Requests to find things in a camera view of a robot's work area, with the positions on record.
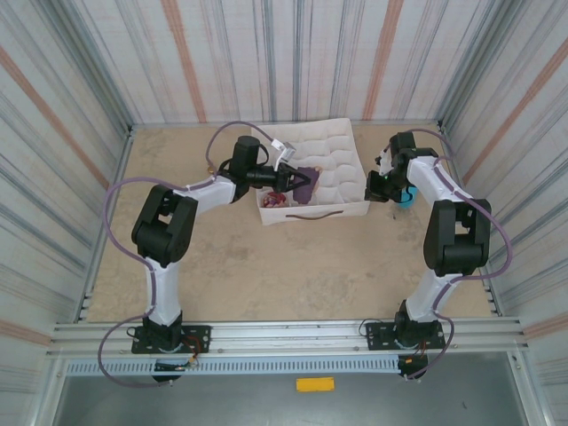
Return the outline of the purple sock with orange stripe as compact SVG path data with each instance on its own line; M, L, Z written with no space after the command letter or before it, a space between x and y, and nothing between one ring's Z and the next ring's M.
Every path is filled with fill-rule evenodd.
M298 204L305 205L312 200L312 196L318 189L322 169L321 167L299 167L298 169L312 178L310 187L303 187L292 192L293 200Z

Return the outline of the brown strap handle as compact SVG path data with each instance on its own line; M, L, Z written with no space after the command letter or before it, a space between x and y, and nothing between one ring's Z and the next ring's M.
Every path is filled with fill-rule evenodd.
M343 214L343 210L335 210L335 211L330 211L328 213L324 213L324 214L317 215L317 216L287 214L287 215L285 215L285 218L304 220L304 221L316 221L316 220L321 220L321 219L324 219L324 218L327 218L327 217L333 217L333 216L342 215L342 214Z

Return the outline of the white fabric organizer box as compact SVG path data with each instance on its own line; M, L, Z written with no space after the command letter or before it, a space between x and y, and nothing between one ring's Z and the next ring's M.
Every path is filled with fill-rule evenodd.
M330 211L343 210L342 215L333 217L364 216L369 202L364 200L366 177L357 152L351 121L348 118L329 119L316 122L261 125L252 131L259 138L270 155L268 164L273 165L274 150L268 134L281 142L289 142L296 153L289 165L299 167L321 167L319 186L312 200L305 205L293 200L292 192L286 192L288 205L285 208L264 209L262 199L273 192L263 188L256 192L256 205L263 225L275 225L297 219L285 218L287 214L317 216Z

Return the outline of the yellow label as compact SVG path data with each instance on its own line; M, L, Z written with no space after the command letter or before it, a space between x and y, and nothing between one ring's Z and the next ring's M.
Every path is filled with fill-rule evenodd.
M304 377L296 380L296 391L299 393L331 392L335 390L333 377Z

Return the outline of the aluminium mounting rail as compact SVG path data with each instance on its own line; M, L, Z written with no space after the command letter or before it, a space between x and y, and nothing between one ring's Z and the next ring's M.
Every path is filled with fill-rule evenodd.
M210 357L348 355L368 351L364 328L355 320L212 322ZM529 348L520 320L508 317L454 320L448 352L507 352ZM108 323L62 324L54 328L46 355L93 359Z

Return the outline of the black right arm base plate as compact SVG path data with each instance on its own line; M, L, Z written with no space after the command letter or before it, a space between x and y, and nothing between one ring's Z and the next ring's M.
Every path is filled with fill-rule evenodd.
M446 345L443 328L438 321L397 325L394 322L369 322L365 325L370 351L442 349Z

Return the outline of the metal side rail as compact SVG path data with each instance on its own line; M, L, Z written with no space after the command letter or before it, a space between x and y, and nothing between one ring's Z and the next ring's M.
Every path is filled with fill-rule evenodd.
M135 134L136 131L134 130L134 127L130 126L126 133L124 145L121 154L119 156L115 174L110 181L109 187L112 187L114 184L117 184L124 177L124 173L127 168L127 163L130 157L130 152L132 149ZM71 319L72 324L84 321L87 318L87 312L89 310L90 300L92 298L92 292L96 284L96 279L99 272L102 256L104 254L106 241L107 241L107 232L104 225L104 218L102 217L99 220L99 233L97 234L97 239L95 240L95 244L91 251L90 262L85 272L84 281L83 281L83 291L76 304L75 316Z
M437 133L439 135L439 139L441 140L441 144L444 146L444 153L448 160L445 161L446 168L449 169L449 173L454 179L454 181L458 182L460 185L462 184L462 179L459 177L456 166L455 166L455 159L457 149L452 146L450 142L450 137L446 133L446 126L444 125L442 120L438 120L436 123ZM487 305L488 311L490 312L491 317L500 317L501 313L499 310L499 306L496 303L495 295L492 288L492 282L490 279L485 278L485 275L488 274L488 270L486 266L481 267L480 269L476 270L476 273L473 275L474 282L481 283L483 285L483 289L487 298Z

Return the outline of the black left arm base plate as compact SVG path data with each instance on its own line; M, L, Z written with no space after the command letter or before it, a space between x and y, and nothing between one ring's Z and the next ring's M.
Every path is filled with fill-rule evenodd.
M132 339L134 354L202 354L209 352L210 326L179 326L151 329L129 327L127 336Z

